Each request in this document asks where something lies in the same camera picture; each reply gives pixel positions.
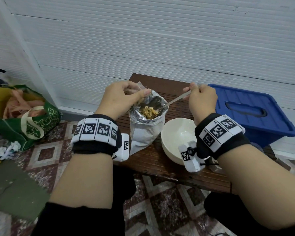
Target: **tiled floor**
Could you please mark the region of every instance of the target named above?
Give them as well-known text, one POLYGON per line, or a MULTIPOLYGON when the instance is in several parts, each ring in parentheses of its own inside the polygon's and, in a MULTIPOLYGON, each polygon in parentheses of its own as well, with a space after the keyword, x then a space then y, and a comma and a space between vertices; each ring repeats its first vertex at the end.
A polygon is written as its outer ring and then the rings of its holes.
MULTIPOLYGON (((15 162, 46 188, 54 189, 71 158, 70 140, 77 122, 61 123, 31 149, 17 154, 15 162)), ((0 145, 6 141, 0 138, 0 145)), ((295 162, 280 161, 295 174, 295 162)), ((208 191, 135 174, 137 191, 124 204, 127 236, 209 235, 227 228, 209 218, 203 208, 208 191)), ((35 224, 0 212, 0 235, 27 236, 35 224)))

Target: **white bowl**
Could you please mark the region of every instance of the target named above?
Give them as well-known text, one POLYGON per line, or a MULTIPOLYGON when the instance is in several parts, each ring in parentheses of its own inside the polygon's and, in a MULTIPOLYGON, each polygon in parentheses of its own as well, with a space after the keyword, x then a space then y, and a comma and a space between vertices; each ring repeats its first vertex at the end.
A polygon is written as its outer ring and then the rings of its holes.
POLYGON ((173 162, 184 165, 178 146, 189 141, 197 141, 195 124, 187 118, 175 118, 165 123, 161 132, 162 147, 173 162))

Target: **left hand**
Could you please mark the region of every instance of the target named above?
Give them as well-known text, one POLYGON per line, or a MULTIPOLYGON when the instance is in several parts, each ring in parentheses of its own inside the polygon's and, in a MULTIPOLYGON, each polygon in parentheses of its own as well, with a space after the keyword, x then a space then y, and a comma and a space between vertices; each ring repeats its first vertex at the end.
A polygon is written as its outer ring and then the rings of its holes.
POLYGON ((137 101, 150 93, 151 89, 141 90, 132 81, 114 82, 106 87, 95 114, 103 114, 116 120, 125 114, 137 101))

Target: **right hand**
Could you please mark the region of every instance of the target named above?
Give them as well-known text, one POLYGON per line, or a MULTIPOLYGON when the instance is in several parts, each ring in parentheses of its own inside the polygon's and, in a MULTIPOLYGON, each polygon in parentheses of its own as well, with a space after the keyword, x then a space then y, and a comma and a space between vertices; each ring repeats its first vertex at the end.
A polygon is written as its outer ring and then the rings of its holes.
POLYGON ((208 115, 215 113, 217 95, 215 89, 201 84, 200 87, 195 83, 191 83, 189 87, 185 87, 183 92, 191 89, 191 94, 184 97, 184 100, 189 100, 189 109, 193 115, 194 123, 198 126, 208 115))

